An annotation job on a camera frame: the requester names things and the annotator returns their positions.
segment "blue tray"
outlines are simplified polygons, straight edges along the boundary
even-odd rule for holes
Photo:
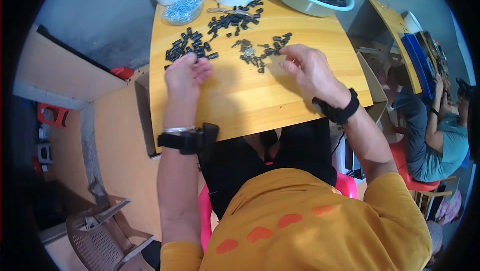
[[[406,52],[412,60],[413,67],[417,73],[418,81],[422,90],[423,97],[433,100],[435,93],[435,82],[432,77],[432,71],[428,64],[427,58],[423,54],[422,48],[414,34],[405,33],[402,37],[402,43]]]

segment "gray pants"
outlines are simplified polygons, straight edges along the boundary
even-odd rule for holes
[[[411,88],[403,87],[395,95],[395,108],[406,121],[406,163],[413,179],[419,180],[422,165],[427,156],[425,130],[428,112],[422,100],[413,94]]]

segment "red stool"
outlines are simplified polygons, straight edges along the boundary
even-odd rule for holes
[[[45,112],[49,109],[53,113],[53,121],[45,119]],[[44,124],[58,127],[58,128],[66,128],[65,120],[67,119],[67,114],[70,109],[66,109],[63,107],[53,106],[45,103],[38,103],[36,117],[38,120]]]
[[[405,182],[406,188],[412,191],[419,192],[429,192],[435,190],[440,184],[440,180],[423,183],[413,179],[412,175],[409,173],[407,167],[407,139],[404,137],[398,143],[390,144],[390,150],[392,151],[393,159],[395,161],[398,173],[402,176],[403,181]]]

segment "yellow t-shirt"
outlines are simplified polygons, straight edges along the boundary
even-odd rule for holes
[[[230,202],[203,255],[170,242],[165,270],[420,270],[432,240],[420,210],[396,173],[376,178],[364,201],[297,169],[247,181]]]

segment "heart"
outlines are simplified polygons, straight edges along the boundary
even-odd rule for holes
[[[268,239],[272,236],[270,229],[265,227],[255,227],[248,235],[247,241],[250,243],[255,243],[260,239]]]
[[[287,214],[278,220],[278,228],[284,228],[292,223],[297,223],[302,220],[302,216],[299,214]]]
[[[228,251],[234,250],[238,247],[238,245],[239,243],[237,241],[226,239],[222,242],[222,244],[218,245],[218,247],[216,248],[216,252],[217,254],[224,254]]]
[[[320,205],[311,209],[311,215],[314,217],[320,217],[322,214],[328,214],[332,212],[331,205]]]

